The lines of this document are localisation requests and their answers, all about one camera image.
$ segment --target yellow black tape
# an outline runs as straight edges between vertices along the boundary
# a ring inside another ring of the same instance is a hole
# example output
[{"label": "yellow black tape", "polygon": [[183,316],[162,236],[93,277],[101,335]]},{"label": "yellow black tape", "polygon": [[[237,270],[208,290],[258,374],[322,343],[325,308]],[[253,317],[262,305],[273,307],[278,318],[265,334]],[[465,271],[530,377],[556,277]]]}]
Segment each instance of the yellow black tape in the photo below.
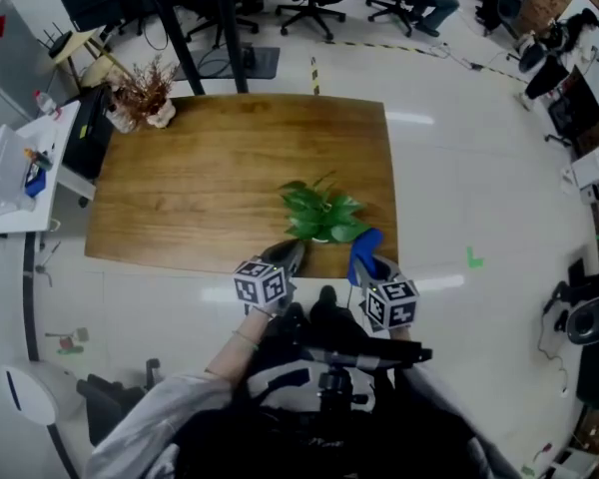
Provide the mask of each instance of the yellow black tape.
[{"label": "yellow black tape", "polygon": [[[352,43],[350,41],[324,41],[326,44],[334,44],[334,45],[345,45],[345,46],[366,46],[368,48],[385,48],[386,50],[401,50],[404,52],[412,52],[412,53],[420,53],[421,55],[427,55],[428,57],[435,57],[437,59],[444,59],[440,55],[436,55],[431,52],[427,52],[424,50],[420,50],[419,48],[407,48],[405,46],[392,46],[389,44],[372,44],[372,43]],[[488,71],[492,71],[493,73],[497,73],[498,75],[507,76],[508,78],[512,78],[513,80],[517,80],[518,82],[528,83],[526,80],[522,80],[521,78],[517,78],[516,76],[509,75],[508,73],[504,73],[503,71],[498,71],[496,69],[492,69],[484,66],[484,69]]]},{"label": "yellow black tape", "polygon": [[310,57],[310,70],[312,71],[312,93],[319,96],[319,73],[315,57]]},{"label": "yellow black tape", "polygon": [[489,68],[489,67],[484,67],[484,69],[487,69],[488,71],[492,71],[493,73],[497,73],[498,75],[507,76],[508,78],[512,78],[513,80],[517,80],[517,82],[523,82],[524,84],[528,83],[527,80],[522,80],[521,78],[517,78],[516,76],[509,75],[508,73],[504,73],[503,71],[499,71],[497,69],[492,69],[492,68]]},{"label": "yellow black tape", "polygon": [[366,46],[368,48],[385,48],[386,50],[401,50],[404,52],[420,53],[421,55],[427,55],[428,57],[436,57],[440,59],[439,55],[434,53],[420,50],[419,48],[407,48],[405,46],[392,46],[390,44],[372,44],[372,43],[351,43],[350,41],[324,41],[326,44],[338,44],[346,46]]}]

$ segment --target tile floor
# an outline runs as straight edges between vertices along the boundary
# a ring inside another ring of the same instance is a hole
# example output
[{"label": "tile floor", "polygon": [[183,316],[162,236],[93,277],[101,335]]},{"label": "tile floor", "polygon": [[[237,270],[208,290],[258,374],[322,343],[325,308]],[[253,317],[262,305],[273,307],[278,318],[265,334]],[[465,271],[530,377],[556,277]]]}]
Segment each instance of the tile floor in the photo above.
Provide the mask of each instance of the tile floor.
[{"label": "tile floor", "polygon": [[[519,76],[505,60],[511,39],[503,30],[481,37],[472,20],[475,2],[441,27],[440,41],[453,56]],[[560,146],[546,144],[546,113],[522,110],[512,95],[522,84],[492,72],[464,69],[450,58],[399,50],[326,45],[309,24],[280,36],[279,18],[267,1],[256,17],[261,33],[245,38],[280,46],[278,76],[249,81],[252,92],[311,93],[310,58],[315,57],[321,93],[380,101],[388,117],[399,226],[399,261],[421,291],[413,337],[434,349],[430,366],[458,402],[518,468],[541,470],[550,455],[532,464],[547,442],[555,449],[569,439],[581,410],[574,391],[580,349],[546,332],[544,345],[562,354],[569,395],[560,396],[564,376],[556,362],[536,350],[539,314],[557,280],[579,256],[596,271],[595,232],[589,208],[559,189],[559,169],[568,160]],[[417,46],[439,44],[413,33],[405,38],[389,19],[368,23],[363,1],[333,6],[348,15],[332,23],[336,41]],[[194,21],[182,13],[191,28]],[[213,31],[195,38],[208,48]],[[159,22],[147,27],[164,44]],[[144,38],[116,39],[114,52],[130,65],[154,55]],[[175,59],[171,47],[166,61]],[[208,93],[233,93],[232,80],[204,81]],[[190,95],[186,82],[175,96]],[[225,276],[150,268],[84,257],[89,208],[58,189],[54,215],[62,227],[48,236],[47,250],[62,243],[48,263],[53,277],[36,278],[36,316],[43,358],[83,377],[139,382],[145,360],[159,357],[165,374],[203,369],[240,321],[243,310]],[[468,267],[466,249],[484,258]],[[323,284],[300,279],[297,298],[309,305]],[[348,284],[333,282],[345,300]],[[358,300],[354,293],[351,306]],[[355,314],[362,321],[360,313]],[[552,326],[552,315],[546,326]],[[44,332],[87,326],[90,341],[80,355],[58,355],[57,339]],[[61,430],[76,463],[88,457],[84,414]]]}]

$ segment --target wooden table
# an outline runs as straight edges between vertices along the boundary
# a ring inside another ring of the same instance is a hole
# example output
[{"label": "wooden table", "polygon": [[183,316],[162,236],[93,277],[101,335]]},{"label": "wooden table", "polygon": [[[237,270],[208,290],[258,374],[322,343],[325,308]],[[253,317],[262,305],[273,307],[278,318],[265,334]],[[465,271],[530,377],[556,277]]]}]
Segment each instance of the wooden table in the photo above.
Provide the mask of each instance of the wooden table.
[{"label": "wooden table", "polygon": [[[279,186],[335,170],[397,260],[395,200],[381,103],[304,95],[174,101],[164,130],[114,134],[97,183],[86,255],[230,273],[290,237]],[[346,276],[349,244],[310,242],[300,276]]]}]

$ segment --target dried flower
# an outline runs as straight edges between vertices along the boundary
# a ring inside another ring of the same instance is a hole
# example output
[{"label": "dried flower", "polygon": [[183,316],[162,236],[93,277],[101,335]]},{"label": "dried flower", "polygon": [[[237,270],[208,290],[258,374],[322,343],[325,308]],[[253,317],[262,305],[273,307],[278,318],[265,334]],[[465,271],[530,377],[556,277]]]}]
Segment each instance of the dried flower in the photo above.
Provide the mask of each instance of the dried flower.
[{"label": "dried flower", "polygon": [[169,97],[178,68],[167,66],[161,69],[161,58],[156,55],[144,68],[134,64],[133,76],[122,73],[114,82],[118,86],[114,102],[136,123],[156,114]]}]

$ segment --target potted plant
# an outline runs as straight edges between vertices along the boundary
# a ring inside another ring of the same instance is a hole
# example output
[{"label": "potted plant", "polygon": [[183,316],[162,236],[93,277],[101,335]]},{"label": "potted plant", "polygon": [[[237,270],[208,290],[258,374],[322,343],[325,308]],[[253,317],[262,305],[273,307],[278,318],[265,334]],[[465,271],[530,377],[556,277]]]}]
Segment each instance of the potted plant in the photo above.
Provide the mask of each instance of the potted plant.
[{"label": "potted plant", "polygon": [[145,68],[134,64],[133,74],[122,73],[116,84],[114,103],[132,122],[147,121],[156,128],[166,128],[176,115],[169,99],[177,67],[160,67],[161,56],[156,55]]},{"label": "potted plant", "polygon": [[353,215],[364,208],[362,203],[341,192],[332,196],[333,184],[325,189],[320,187],[330,174],[310,187],[303,181],[291,181],[281,187],[284,205],[291,210],[288,218],[292,225],[287,234],[301,240],[344,243],[370,229]]}]

